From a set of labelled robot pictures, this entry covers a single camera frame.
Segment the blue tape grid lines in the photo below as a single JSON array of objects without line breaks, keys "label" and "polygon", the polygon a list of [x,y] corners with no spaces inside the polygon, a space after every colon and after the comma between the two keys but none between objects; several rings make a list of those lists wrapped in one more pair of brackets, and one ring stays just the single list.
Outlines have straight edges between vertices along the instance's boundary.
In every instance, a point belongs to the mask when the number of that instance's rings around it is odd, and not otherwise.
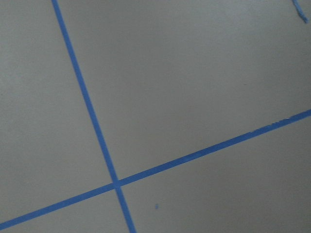
[{"label": "blue tape grid lines", "polygon": [[111,159],[111,156],[110,156],[110,153],[109,153],[109,150],[108,150],[105,138],[104,138],[103,131],[100,127],[100,124],[98,122],[98,118],[96,116],[96,112],[94,110],[91,98],[89,96],[89,92],[88,92],[85,80],[83,78],[78,60],[76,58],[76,54],[75,54],[73,45],[71,43],[70,36],[69,36],[68,31],[67,31],[66,24],[64,22],[63,15],[62,15],[58,1],[53,0],[52,6],[53,6],[53,10],[54,10],[60,31],[62,33],[62,37],[63,37],[65,45],[66,45],[66,49],[67,49],[69,57],[70,57],[70,62],[72,64],[72,67],[73,67],[73,70],[74,70],[74,73],[75,73],[81,94],[83,96],[83,99],[84,99],[84,102],[85,102],[85,105],[86,105],[86,108],[88,111],[88,115],[89,115],[91,123],[92,123],[92,127],[95,131],[96,138],[99,142],[101,152],[102,152],[103,158],[105,160],[105,164],[107,166],[107,169],[108,169],[108,172],[109,172],[109,175],[111,177],[112,182],[109,184],[106,184],[104,186],[98,187],[96,189],[93,189],[93,190],[87,191],[85,193],[79,194],[77,196],[71,197],[69,199],[62,200],[62,201],[57,202],[55,204],[49,205],[47,207],[40,208],[40,209],[35,210],[33,212],[30,212],[30,213],[18,216],[16,218],[10,219],[8,221],[2,222],[0,224],[1,230],[11,228],[11,227],[19,225],[21,223],[30,221],[32,219],[36,219],[40,216],[47,215],[47,214],[55,212],[57,210],[64,209],[68,206],[77,204],[79,202],[85,201],[87,199],[91,199],[95,196],[98,196],[98,195],[101,195],[101,194],[104,194],[106,192],[114,190],[116,192],[116,195],[117,195],[117,198],[118,198],[121,210],[122,210],[122,214],[124,216],[124,219],[125,219],[125,222],[126,222],[126,225],[128,228],[128,231],[131,233],[135,233],[137,230],[136,230],[136,227],[134,225],[134,222],[133,222],[131,213],[129,211],[128,205],[126,203],[125,196],[124,196],[122,189],[121,189],[123,186],[134,183],[134,182],[142,180],[142,179],[145,179],[147,177],[153,176],[157,173],[163,172],[163,171],[171,169],[173,167],[177,167],[179,165],[193,161],[193,160],[198,159],[200,157],[203,157],[203,156],[212,154],[214,152],[223,150],[225,148],[229,148],[233,145],[239,144],[239,143],[244,142],[246,140],[249,140],[251,138],[258,137],[260,135],[274,131],[274,130],[279,129],[281,127],[296,123],[300,120],[303,120],[303,119],[310,117],[310,115],[311,115],[311,111],[306,110],[304,112],[293,115],[289,118],[285,118],[285,119],[282,119],[280,121],[274,122],[270,125],[258,128],[254,131],[244,133],[242,135],[239,135],[239,136],[236,136],[236,137],[231,138],[229,140],[226,140],[226,141],[220,142],[218,144],[212,145],[212,146],[207,147],[205,149],[202,149],[202,150],[193,152],[191,154],[182,156],[180,158],[177,158],[177,159],[174,159],[172,161],[166,162],[164,164],[152,167],[150,169],[144,170],[144,171],[136,173],[134,175],[125,177],[123,179],[119,179],[117,176],[117,172],[115,170],[113,161]]}]

